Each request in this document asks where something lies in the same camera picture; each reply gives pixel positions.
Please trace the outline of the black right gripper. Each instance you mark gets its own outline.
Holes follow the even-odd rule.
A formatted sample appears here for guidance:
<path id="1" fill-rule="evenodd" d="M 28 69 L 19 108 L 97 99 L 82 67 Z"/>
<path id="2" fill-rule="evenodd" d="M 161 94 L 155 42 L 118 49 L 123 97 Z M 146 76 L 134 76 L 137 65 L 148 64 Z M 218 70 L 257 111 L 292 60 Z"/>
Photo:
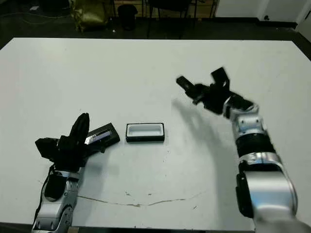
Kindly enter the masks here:
<path id="1" fill-rule="evenodd" d="M 199 104 L 200 102 L 203 102 L 204 108 L 215 114 L 223 113 L 224 103 L 230 97 L 229 88 L 220 87 L 216 84 L 206 86 L 204 84 L 197 83 L 192 85 L 188 92 L 192 94 L 201 93 L 201 95 L 198 95 L 193 99 L 192 103 Z"/>

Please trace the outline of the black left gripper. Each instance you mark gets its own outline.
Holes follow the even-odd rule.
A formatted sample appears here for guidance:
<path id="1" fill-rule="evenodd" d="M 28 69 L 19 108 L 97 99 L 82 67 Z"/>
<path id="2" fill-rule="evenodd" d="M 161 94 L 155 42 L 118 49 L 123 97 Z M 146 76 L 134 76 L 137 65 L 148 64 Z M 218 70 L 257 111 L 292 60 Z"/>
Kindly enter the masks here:
<path id="1" fill-rule="evenodd" d="M 105 152 L 105 143 L 101 140 L 90 142 L 86 137 L 89 131 L 89 114 L 82 113 L 73 124 L 69 136 L 61 136 L 57 145 L 57 154 L 53 156 L 56 170 L 77 172 L 84 167 L 88 157 Z"/>

